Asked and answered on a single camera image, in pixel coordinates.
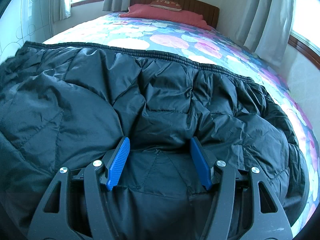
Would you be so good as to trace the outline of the black quilted down jacket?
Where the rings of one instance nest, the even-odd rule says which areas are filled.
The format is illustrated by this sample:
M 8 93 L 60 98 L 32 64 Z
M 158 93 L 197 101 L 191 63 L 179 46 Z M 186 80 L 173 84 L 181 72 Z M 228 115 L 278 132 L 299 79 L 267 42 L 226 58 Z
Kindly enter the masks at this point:
M 1 204 L 21 233 L 61 167 L 131 152 L 105 194 L 121 239 L 198 239 L 209 208 L 189 153 L 259 166 L 290 224 L 309 195 L 292 124 L 249 77 L 176 54 L 97 44 L 27 42 L 1 64 Z

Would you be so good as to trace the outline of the colourful dotted bed sheet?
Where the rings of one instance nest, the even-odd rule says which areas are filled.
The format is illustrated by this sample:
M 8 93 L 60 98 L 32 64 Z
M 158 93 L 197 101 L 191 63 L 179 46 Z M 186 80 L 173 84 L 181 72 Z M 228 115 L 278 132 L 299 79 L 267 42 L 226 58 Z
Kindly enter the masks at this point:
M 111 13 L 77 24 L 51 38 L 46 44 L 88 42 L 107 46 L 159 50 L 199 63 L 215 64 L 263 85 L 288 116 L 309 173 L 306 206 L 291 230 L 302 230 L 319 205 L 319 145 L 313 127 L 298 103 L 291 97 L 285 81 L 264 61 L 245 51 L 215 29 L 146 18 L 120 17 Z

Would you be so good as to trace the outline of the red pillow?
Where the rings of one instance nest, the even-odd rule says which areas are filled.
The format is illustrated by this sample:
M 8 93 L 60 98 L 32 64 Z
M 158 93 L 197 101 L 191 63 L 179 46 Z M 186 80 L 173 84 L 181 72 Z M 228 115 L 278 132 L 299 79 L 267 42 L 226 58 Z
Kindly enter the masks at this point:
M 129 11 L 119 14 L 123 18 L 145 18 L 151 20 L 170 21 L 191 25 L 204 30 L 211 30 L 211 26 L 203 19 L 202 15 L 181 10 L 171 11 L 167 9 L 152 7 L 146 4 L 134 4 L 129 7 Z

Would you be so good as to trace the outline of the grey curtain right of bed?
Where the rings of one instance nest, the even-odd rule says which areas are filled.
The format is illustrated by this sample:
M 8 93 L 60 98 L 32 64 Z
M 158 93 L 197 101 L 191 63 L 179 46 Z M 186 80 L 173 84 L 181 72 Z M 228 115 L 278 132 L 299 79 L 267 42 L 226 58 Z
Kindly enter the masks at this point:
M 236 40 L 271 65 L 282 62 L 295 0 L 248 0 Z

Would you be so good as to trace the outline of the dark wooden headboard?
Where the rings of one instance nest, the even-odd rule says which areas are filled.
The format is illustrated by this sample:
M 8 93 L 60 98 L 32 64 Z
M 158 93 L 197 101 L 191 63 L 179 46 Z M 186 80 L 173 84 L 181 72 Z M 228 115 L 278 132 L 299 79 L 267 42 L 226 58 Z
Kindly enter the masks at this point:
M 130 6 L 134 4 L 150 4 L 155 0 L 130 0 Z M 210 5 L 198 0 L 170 0 L 177 2 L 183 10 L 195 12 L 203 16 L 203 19 L 208 25 L 217 28 L 220 9 L 216 6 Z

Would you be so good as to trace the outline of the right window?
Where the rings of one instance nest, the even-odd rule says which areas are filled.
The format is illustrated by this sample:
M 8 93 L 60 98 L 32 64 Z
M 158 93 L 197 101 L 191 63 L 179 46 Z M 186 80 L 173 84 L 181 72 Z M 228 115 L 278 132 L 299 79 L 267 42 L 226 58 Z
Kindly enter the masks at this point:
M 295 0 L 288 44 L 319 68 L 319 0 Z

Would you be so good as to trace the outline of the frosted glass wardrobe door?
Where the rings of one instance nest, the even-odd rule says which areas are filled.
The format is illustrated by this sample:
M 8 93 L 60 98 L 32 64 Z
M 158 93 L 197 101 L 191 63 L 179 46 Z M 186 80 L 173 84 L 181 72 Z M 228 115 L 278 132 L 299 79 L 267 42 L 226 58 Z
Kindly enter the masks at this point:
M 1 62 L 25 42 L 41 43 L 51 37 L 49 0 L 11 0 L 1 16 Z

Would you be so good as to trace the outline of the brown embroidered cushion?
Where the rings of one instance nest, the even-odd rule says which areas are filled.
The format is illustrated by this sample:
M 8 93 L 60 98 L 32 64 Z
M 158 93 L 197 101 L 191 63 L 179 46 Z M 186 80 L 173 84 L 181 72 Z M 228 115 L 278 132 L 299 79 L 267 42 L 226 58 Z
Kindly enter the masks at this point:
M 170 11 L 182 10 L 182 7 L 179 3 L 170 0 L 155 0 L 150 3 L 150 6 Z

